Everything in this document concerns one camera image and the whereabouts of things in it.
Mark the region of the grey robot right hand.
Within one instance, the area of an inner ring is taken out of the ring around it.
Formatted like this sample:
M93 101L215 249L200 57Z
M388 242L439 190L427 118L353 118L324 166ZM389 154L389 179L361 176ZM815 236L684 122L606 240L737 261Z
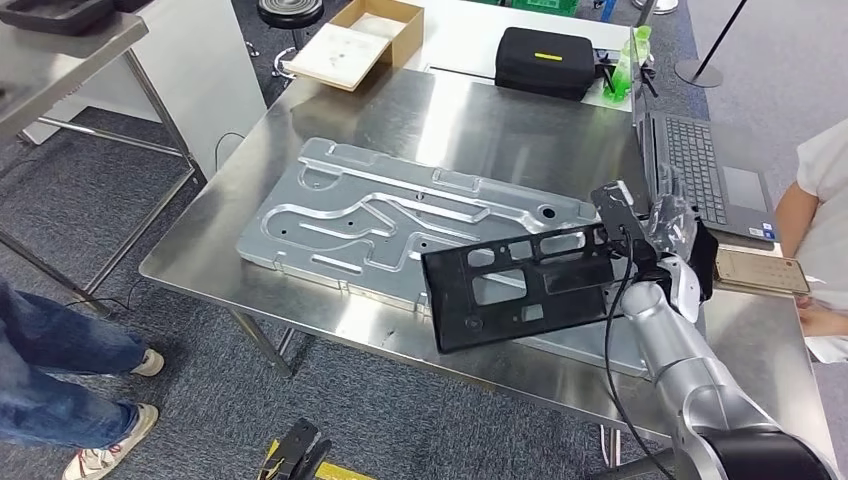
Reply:
M646 238L659 254L689 260L697 235L697 214L688 198L683 172L661 165L657 169L657 196L651 209Z

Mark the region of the person's hand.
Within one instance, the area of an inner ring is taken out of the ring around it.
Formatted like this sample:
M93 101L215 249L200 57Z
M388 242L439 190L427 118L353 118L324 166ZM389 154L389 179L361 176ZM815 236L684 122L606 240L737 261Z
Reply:
M828 310L807 296L795 298L805 337L846 336L847 316Z

